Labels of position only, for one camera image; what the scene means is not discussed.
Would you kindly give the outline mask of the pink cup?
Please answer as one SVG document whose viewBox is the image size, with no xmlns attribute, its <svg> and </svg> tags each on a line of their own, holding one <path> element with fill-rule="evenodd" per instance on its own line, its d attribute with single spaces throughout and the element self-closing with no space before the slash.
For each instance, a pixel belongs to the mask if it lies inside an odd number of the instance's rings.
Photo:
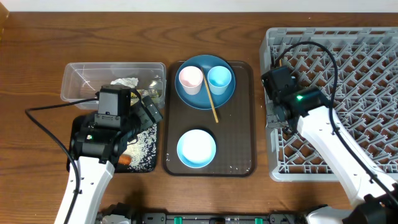
<svg viewBox="0 0 398 224">
<path fill-rule="evenodd" d="M 196 95 L 201 90 L 203 72 L 198 67 L 187 66 L 180 71 L 178 80 L 188 95 Z"/>
</svg>

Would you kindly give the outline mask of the dark blue plate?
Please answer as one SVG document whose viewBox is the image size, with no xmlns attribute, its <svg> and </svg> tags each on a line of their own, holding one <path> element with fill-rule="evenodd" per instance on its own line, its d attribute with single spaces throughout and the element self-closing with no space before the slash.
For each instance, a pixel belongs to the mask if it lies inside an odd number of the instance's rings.
<svg viewBox="0 0 398 224">
<path fill-rule="evenodd" d="M 183 85 L 179 81 L 179 73 L 183 68 L 188 66 L 202 67 L 204 69 L 205 76 L 207 76 L 207 73 L 213 67 L 222 66 L 227 68 L 231 72 L 231 83 L 228 85 L 226 91 L 223 94 L 215 95 L 214 93 L 212 93 L 211 97 L 215 108 L 219 108 L 220 106 L 223 106 L 227 101 L 229 101 L 229 99 L 233 96 L 236 88 L 236 79 L 231 66 L 222 58 L 214 55 L 197 55 L 182 63 L 175 75 L 175 89 L 177 91 L 177 95 L 184 103 L 191 106 L 192 108 L 199 110 L 211 109 L 208 94 L 204 86 L 201 87 L 200 91 L 196 95 L 189 95 L 183 89 Z"/>
</svg>

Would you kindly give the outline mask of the white paper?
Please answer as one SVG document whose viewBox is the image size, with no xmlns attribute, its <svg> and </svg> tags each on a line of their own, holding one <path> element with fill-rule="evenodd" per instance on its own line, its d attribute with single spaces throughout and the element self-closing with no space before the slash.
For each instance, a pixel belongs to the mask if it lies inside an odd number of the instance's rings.
<svg viewBox="0 0 398 224">
<path fill-rule="evenodd" d="M 129 88 L 135 88 L 139 83 L 137 78 L 118 78 L 111 82 L 111 85 L 124 85 Z"/>
</svg>

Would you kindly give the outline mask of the light blue rice bowl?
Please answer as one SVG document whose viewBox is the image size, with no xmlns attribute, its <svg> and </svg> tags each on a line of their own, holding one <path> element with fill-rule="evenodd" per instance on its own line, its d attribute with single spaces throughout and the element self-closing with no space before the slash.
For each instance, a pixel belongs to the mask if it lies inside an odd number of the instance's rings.
<svg viewBox="0 0 398 224">
<path fill-rule="evenodd" d="M 209 132 L 202 129 L 189 130 L 178 140 L 178 158 L 189 168 L 206 167 L 213 161 L 215 154 L 215 139 Z"/>
</svg>

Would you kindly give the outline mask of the white rice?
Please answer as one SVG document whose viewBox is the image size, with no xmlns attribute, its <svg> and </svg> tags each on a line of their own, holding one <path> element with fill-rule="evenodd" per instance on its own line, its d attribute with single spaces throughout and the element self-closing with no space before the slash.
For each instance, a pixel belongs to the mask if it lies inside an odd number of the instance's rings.
<svg viewBox="0 0 398 224">
<path fill-rule="evenodd" d="M 137 139 L 129 142 L 124 156 L 131 158 L 127 165 L 127 171 L 130 173 L 152 172 L 157 163 L 157 136 L 158 125 L 153 125 L 146 131 L 137 135 Z"/>
</svg>

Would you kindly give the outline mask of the light blue cup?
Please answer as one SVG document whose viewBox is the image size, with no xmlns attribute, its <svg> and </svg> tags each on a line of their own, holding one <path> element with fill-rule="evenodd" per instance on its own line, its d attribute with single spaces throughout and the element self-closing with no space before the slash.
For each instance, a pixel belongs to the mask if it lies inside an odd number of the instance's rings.
<svg viewBox="0 0 398 224">
<path fill-rule="evenodd" d="M 232 81 L 232 74 L 226 67 L 216 66 L 208 72 L 207 81 L 213 94 L 222 95 Z"/>
</svg>

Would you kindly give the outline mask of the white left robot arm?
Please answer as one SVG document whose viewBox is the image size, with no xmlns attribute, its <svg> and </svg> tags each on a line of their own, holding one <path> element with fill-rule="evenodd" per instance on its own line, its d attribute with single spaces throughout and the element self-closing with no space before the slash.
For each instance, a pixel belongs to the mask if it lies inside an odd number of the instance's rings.
<svg viewBox="0 0 398 224">
<path fill-rule="evenodd" d="M 104 191 L 130 146 L 155 126 L 162 115 L 152 98 L 145 96 L 130 107 L 126 121 L 99 111 L 74 119 L 70 142 L 73 160 L 56 223 L 94 223 Z"/>
</svg>

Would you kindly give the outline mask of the orange carrot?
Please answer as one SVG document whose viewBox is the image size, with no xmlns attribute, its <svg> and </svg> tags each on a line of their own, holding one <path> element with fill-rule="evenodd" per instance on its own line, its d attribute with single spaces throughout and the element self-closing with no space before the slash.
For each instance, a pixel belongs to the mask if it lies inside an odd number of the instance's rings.
<svg viewBox="0 0 398 224">
<path fill-rule="evenodd" d="M 122 165 L 127 165 L 127 166 L 128 166 L 128 165 L 131 163 L 131 161 L 132 161 L 132 157 L 131 157 L 131 156 L 122 154 L 122 155 L 119 157 L 118 163 L 119 163 L 119 164 L 122 164 Z"/>
</svg>

